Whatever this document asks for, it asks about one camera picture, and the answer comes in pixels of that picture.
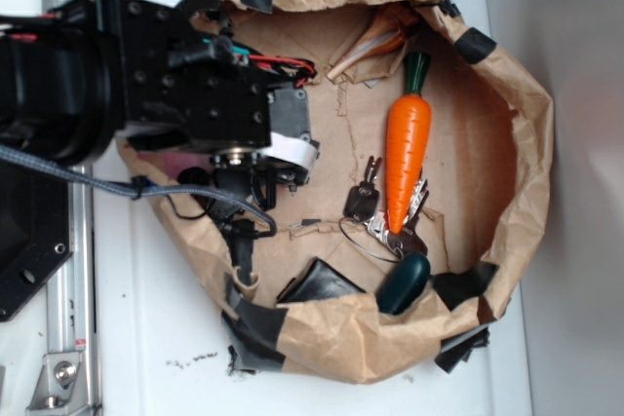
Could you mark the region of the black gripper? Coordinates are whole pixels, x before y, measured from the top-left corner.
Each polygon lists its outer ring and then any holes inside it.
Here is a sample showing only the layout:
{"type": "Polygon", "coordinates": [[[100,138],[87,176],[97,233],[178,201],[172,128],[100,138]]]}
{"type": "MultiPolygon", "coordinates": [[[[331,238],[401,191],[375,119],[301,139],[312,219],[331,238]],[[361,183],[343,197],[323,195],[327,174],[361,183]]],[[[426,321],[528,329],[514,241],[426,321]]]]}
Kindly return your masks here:
{"type": "Polygon", "coordinates": [[[140,152],[207,154],[219,168],[308,181],[319,153],[310,60],[262,54],[144,0],[70,0],[52,16],[62,103],[78,120],[67,158],[95,158],[122,137],[140,152]]]}

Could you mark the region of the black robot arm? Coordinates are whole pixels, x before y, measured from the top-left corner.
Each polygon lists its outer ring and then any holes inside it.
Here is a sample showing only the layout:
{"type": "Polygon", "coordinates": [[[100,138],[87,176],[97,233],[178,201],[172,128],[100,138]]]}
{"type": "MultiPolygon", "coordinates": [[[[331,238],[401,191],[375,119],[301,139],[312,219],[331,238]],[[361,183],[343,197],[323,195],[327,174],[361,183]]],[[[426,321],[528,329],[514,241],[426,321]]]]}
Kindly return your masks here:
{"type": "Polygon", "coordinates": [[[70,0],[2,18],[3,143],[74,165],[121,137],[306,183],[319,153],[303,88],[314,65],[200,30],[191,15],[184,4],[70,0]]]}

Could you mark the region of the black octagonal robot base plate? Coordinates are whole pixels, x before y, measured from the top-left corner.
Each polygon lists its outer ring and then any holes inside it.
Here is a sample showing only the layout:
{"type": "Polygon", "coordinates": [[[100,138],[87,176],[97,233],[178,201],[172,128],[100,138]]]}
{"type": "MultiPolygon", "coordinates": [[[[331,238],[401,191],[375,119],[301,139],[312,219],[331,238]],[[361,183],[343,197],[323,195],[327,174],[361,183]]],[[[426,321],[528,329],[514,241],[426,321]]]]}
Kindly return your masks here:
{"type": "Polygon", "coordinates": [[[72,253],[65,182],[1,165],[1,321],[12,320],[72,253]]]}

